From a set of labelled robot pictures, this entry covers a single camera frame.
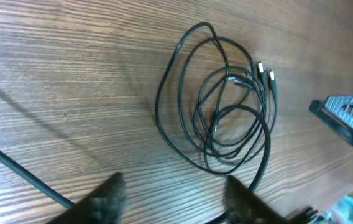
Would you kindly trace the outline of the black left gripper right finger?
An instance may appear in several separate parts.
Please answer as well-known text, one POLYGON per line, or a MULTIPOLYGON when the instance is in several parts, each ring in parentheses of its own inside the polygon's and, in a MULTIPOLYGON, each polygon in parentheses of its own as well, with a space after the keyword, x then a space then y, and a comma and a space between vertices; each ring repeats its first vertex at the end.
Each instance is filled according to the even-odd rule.
POLYGON ((281 217, 234 176, 228 175, 224 187, 226 222, 230 224, 287 224, 281 217))

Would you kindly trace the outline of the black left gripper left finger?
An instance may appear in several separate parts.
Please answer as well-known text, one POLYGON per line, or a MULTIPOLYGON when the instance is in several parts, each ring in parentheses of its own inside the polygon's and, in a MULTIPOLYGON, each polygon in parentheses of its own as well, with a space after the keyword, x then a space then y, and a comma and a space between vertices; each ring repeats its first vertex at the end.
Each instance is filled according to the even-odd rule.
POLYGON ((48 224, 117 224, 126 206, 126 183, 120 172, 113 174, 74 207, 48 224))

